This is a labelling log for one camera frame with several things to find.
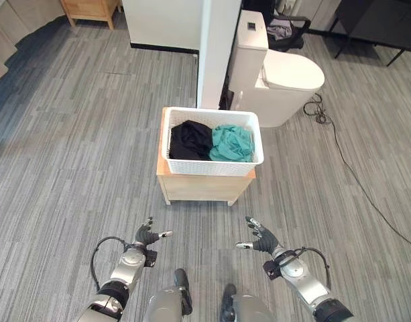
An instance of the white pillar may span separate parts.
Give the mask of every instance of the white pillar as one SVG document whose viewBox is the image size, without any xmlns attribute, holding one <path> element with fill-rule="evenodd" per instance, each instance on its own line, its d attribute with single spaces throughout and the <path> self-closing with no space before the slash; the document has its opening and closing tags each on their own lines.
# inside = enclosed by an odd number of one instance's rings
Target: white pillar
<svg viewBox="0 0 411 322">
<path fill-rule="evenodd" d="M 197 107 L 218 109 L 241 0 L 204 0 Z"/>
</svg>

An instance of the laundry basket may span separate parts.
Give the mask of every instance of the laundry basket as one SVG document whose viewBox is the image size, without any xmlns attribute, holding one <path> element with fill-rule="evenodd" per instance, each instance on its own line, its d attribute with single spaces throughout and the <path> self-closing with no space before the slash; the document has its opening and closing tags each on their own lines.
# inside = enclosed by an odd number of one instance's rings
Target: laundry basket
<svg viewBox="0 0 411 322">
<path fill-rule="evenodd" d="M 170 158 L 171 129 L 184 121 L 191 120 L 210 128 L 219 125 L 238 125 L 252 132 L 254 153 L 251 162 L 222 162 L 202 160 L 178 160 Z M 210 109 L 189 109 L 169 107 L 165 113 L 162 129 L 162 157 L 168 162 L 170 171 L 176 174 L 203 176 L 246 176 L 257 164 L 263 162 L 259 120 L 256 114 L 242 111 L 218 111 Z"/>
</svg>

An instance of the small wooden table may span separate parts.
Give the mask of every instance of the small wooden table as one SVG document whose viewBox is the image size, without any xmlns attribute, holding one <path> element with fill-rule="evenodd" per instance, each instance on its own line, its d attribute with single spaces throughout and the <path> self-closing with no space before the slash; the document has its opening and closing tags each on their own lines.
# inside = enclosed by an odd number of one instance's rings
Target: small wooden table
<svg viewBox="0 0 411 322">
<path fill-rule="evenodd" d="M 162 129 L 166 107 L 162 112 L 156 175 L 164 194 L 165 202 L 171 201 L 226 201 L 228 206 L 238 200 L 241 193 L 256 178 L 255 170 L 247 176 L 192 176 L 171 173 L 168 163 L 162 157 Z"/>
<path fill-rule="evenodd" d="M 106 21 L 111 30 L 114 29 L 113 13 L 117 9 L 121 12 L 121 0 L 60 0 L 66 17 L 72 27 L 74 19 Z"/>
</svg>

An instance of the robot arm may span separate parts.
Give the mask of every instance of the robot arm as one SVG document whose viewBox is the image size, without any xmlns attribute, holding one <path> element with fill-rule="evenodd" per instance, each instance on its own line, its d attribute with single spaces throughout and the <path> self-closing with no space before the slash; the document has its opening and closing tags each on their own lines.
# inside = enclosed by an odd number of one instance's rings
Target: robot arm
<svg viewBox="0 0 411 322">
<path fill-rule="evenodd" d="M 259 250 L 272 255 L 273 260 L 263 265 L 268 277 L 273 280 L 282 277 L 296 292 L 304 306 L 318 322 L 356 322 L 353 314 L 341 303 L 331 290 L 318 281 L 309 271 L 304 261 L 298 259 L 293 250 L 282 247 L 276 237 L 259 221 L 246 217 L 254 242 L 238 243 L 238 248 Z"/>
<path fill-rule="evenodd" d="M 157 252 L 147 246 L 160 238 L 172 235 L 172 231 L 151 233 L 152 218 L 138 229 L 133 244 L 125 244 L 119 263 L 96 295 L 92 298 L 78 322 L 115 322 L 120 320 L 130 294 L 137 284 L 143 267 L 153 267 Z"/>
</svg>

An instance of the white wall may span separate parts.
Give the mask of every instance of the white wall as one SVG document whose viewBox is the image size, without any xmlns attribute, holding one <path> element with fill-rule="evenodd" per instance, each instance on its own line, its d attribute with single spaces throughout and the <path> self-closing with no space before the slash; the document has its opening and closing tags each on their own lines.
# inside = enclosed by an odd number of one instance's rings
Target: white wall
<svg viewBox="0 0 411 322">
<path fill-rule="evenodd" d="M 241 0 L 203 0 L 197 107 L 218 109 Z"/>
<path fill-rule="evenodd" d="M 203 0 L 123 0 L 131 42 L 199 49 Z"/>
<path fill-rule="evenodd" d="M 335 10 L 341 0 L 305 0 L 300 6 L 298 15 L 311 20 L 311 29 L 327 31 L 335 20 Z M 334 32 L 345 34 L 345 30 L 338 23 Z"/>
</svg>

